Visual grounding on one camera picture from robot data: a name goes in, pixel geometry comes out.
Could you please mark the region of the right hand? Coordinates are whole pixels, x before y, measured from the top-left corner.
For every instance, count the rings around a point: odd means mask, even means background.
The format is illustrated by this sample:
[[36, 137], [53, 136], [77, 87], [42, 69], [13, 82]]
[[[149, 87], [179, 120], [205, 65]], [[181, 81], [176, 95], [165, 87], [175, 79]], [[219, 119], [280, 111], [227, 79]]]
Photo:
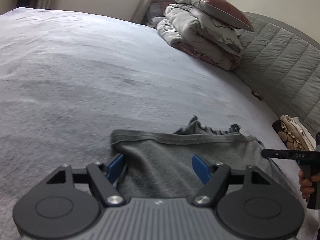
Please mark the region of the right hand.
[[317, 176], [312, 176], [310, 179], [307, 179], [302, 170], [299, 171], [298, 176], [302, 198], [309, 199], [310, 195], [315, 191], [312, 184], [317, 180]]

